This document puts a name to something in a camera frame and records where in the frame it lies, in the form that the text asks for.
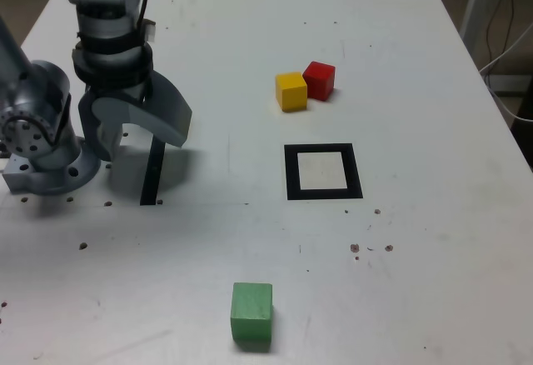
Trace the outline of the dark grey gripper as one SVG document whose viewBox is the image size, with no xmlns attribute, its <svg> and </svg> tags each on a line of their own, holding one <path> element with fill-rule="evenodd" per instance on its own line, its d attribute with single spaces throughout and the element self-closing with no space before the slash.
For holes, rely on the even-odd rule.
<svg viewBox="0 0 533 365">
<path fill-rule="evenodd" d="M 106 162 L 117 155 L 124 123 L 138 125 L 159 140 L 181 148 L 192 119 L 184 97 L 155 71 L 151 78 L 126 87 L 119 86 L 117 80 L 95 77 L 86 83 L 78 111 L 86 144 Z"/>
</svg>

